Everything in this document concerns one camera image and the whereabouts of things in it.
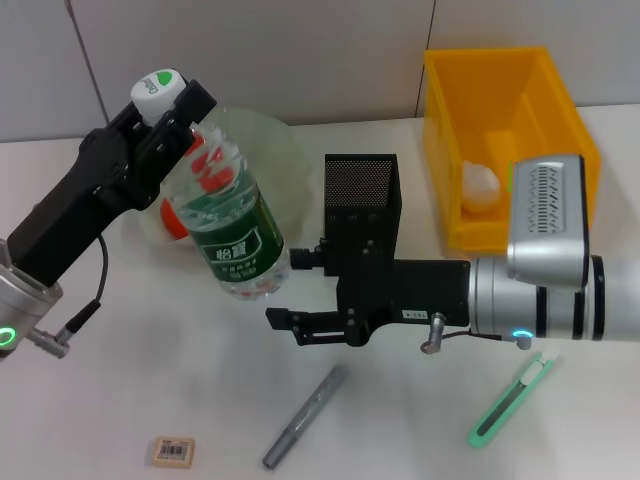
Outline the wavy clear glass fruit plate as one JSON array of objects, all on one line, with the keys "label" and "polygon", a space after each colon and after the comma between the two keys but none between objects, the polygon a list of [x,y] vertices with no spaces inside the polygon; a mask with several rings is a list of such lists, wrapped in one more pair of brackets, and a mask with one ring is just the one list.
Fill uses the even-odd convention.
[{"label": "wavy clear glass fruit plate", "polygon": [[161,201],[175,200],[192,208],[209,200],[229,200],[241,178],[250,173],[286,243],[300,240],[312,204],[312,169],[292,129],[258,112],[233,107],[214,108],[192,129],[195,143],[171,171],[157,200],[131,215],[146,239],[161,246],[192,247],[189,237],[175,240],[167,232],[160,218]]}]

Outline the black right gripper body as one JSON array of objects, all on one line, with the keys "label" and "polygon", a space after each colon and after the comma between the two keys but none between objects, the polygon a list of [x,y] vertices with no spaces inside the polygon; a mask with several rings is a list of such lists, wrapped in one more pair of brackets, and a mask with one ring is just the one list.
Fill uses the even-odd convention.
[{"label": "black right gripper body", "polygon": [[340,255],[338,341],[363,346],[387,325],[467,327],[470,263],[466,260],[397,260],[372,247],[352,247]]}]

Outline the mint green utility knife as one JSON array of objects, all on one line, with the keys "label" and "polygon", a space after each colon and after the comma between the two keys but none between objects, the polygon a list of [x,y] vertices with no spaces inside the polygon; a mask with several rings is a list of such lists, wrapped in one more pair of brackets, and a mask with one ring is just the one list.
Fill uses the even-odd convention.
[{"label": "mint green utility knife", "polygon": [[557,355],[550,351],[536,353],[522,367],[511,384],[473,425],[467,443],[473,448],[488,445],[556,363]]}]

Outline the yellow plastic storage bin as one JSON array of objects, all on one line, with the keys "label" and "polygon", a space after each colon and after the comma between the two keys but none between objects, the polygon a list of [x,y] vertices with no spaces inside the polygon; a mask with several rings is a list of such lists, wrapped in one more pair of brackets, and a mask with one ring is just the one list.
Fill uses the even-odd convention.
[{"label": "yellow plastic storage bin", "polygon": [[[449,250],[505,252],[512,168],[529,158],[581,155],[595,215],[600,155],[546,48],[428,50],[424,66],[424,150]],[[498,197],[486,207],[463,199],[466,164],[497,177]]]}]

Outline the white paper ball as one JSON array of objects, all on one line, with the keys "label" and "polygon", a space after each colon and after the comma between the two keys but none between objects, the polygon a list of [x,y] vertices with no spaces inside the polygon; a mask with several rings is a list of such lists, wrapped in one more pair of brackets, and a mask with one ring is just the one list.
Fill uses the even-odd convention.
[{"label": "white paper ball", "polygon": [[501,198],[501,184],[494,172],[481,164],[465,161],[462,171],[462,207],[471,213],[495,208]]}]

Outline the clear green-label water bottle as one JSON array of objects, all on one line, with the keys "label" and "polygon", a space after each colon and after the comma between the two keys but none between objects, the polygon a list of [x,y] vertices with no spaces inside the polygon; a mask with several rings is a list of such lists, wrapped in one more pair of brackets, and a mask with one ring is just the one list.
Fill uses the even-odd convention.
[{"label": "clear green-label water bottle", "polygon": [[165,177],[161,194],[220,286],[242,300],[277,291],[289,273],[283,235],[237,143],[195,103],[194,139]]}]

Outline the beige eraser with barcode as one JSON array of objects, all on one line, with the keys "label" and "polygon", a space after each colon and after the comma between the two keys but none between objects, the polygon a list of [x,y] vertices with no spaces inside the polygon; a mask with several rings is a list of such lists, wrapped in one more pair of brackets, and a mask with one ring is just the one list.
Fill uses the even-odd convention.
[{"label": "beige eraser with barcode", "polygon": [[192,466],[195,440],[186,437],[157,437],[151,454],[151,465],[162,468]]}]

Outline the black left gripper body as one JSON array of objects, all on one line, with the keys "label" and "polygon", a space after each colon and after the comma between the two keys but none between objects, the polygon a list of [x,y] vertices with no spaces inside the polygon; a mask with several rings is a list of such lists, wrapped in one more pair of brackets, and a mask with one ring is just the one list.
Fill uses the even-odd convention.
[{"label": "black left gripper body", "polygon": [[15,267],[50,287],[121,214],[146,209],[193,143],[177,124],[91,131],[69,172],[9,235]]}]

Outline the black mesh pen holder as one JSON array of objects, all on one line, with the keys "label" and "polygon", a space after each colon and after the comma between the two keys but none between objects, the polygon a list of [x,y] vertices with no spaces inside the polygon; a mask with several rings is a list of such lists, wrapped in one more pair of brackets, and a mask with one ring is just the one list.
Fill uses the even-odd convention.
[{"label": "black mesh pen holder", "polygon": [[345,257],[395,255],[402,196],[394,154],[325,156],[324,236]]}]

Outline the grey marker pen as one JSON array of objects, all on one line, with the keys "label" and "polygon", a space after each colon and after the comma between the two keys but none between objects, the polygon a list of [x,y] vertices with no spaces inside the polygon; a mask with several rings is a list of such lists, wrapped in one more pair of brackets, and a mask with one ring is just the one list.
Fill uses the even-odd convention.
[{"label": "grey marker pen", "polygon": [[348,376],[349,369],[343,365],[330,370],[262,458],[265,469],[273,471],[281,463]]}]

